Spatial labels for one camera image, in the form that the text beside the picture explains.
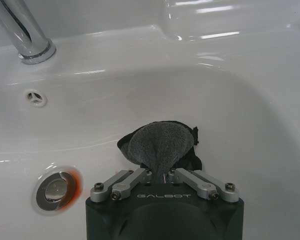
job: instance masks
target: chrome drain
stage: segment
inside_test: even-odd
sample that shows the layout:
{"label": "chrome drain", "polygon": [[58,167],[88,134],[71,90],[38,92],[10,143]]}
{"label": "chrome drain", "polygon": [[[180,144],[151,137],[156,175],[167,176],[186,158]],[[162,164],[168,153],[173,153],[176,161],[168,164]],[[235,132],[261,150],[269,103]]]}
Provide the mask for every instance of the chrome drain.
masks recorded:
{"label": "chrome drain", "polygon": [[65,171],[48,176],[39,186],[35,200],[39,208],[55,211],[67,205],[75,195],[77,183]]}
{"label": "chrome drain", "polygon": [[47,97],[34,89],[28,89],[24,92],[25,99],[30,102],[34,107],[41,108],[47,104]]}

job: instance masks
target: screw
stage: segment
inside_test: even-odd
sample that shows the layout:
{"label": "screw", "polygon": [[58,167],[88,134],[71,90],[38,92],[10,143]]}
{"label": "screw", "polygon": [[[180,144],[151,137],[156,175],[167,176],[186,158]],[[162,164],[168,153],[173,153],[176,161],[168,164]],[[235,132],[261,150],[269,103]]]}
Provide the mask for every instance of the screw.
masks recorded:
{"label": "screw", "polygon": [[121,198],[121,194],[120,192],[114,191],[111,193],[110,197],[112,200],[117,201]]}
{"label": "screw", "polygon": [[229,191],[229,192],[234,192],[236,189],[236,185],[234,185],[232,182],[227,182],[225,184],[225,190]]}
{"label": "screw", "polygon": [[219,198],[219,193],[217,193],[217,191],[213,190],[209,193],[209,198],[211,200],[217,200]]}
{"label": "screw", "polygon": [[97,182],[94,185],[94,191],[101,192],[104,189],[104,184],[102,182]]}

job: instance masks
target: faucet base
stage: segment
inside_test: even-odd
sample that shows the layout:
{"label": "faucet base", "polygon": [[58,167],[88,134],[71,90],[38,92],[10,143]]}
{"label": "faucet base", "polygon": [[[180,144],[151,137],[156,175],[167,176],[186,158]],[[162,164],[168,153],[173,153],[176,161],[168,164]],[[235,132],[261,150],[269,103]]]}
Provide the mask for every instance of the faucet base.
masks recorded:
{"label": "faucet base", "polygon": [[48,39],[48,45],[45,50],[33,56],[25,56],[19,53],[19,58],[22,59],[24,64],[38,64],[51,58],[56,52],[56,46],[53,44],[51,39]]}

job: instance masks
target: drain ring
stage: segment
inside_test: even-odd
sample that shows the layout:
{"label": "drain ring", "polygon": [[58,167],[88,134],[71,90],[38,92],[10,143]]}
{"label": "drain ring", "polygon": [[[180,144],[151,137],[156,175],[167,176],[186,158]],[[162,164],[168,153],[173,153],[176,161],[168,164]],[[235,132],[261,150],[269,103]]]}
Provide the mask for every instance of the drain ring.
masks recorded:
{"label": "drain ring", "polygon": [[[46,191],[49,185],[55,181],[65,181],[66,191],[64,196],[58,200],[47,199]],[[77,188],[76,180],[71,174],[60,171],[48,176],[39,186],[35,200],[39,208],[45,211],[55,211],[67,205],[75,195]]]}

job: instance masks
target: sink overflow hole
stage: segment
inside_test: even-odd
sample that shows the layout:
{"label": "sink overflow hole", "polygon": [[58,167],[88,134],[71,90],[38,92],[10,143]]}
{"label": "sink overflow hole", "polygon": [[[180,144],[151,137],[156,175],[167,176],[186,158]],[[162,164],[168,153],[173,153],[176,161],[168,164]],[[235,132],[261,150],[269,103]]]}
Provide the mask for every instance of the sink overflow hole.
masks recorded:
{"label": "sink overflow hole", "polygon": [[25,91],[25,98],[30,102],[34,107],[43,107],[47,103],[47,98],[44,94],[40,93],[37,90],[27,90]]}

